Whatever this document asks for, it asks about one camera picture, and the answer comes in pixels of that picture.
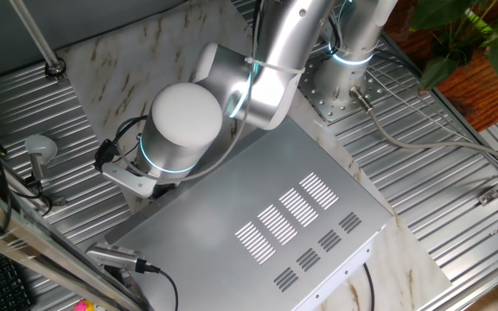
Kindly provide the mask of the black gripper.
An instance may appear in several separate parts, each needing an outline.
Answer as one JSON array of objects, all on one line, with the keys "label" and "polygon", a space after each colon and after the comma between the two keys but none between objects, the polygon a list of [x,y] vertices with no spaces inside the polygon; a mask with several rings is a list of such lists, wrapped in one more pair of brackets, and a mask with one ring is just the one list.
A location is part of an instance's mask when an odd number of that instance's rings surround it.
[{"label": "black gripper", "polygon": [[177,188],[177,185],[172,183],[172,184],[162,184],[162,185],[155,185],[153,188],[153,192],[150,196],[152,200],[157,200],[166,193],[174,190]]}]

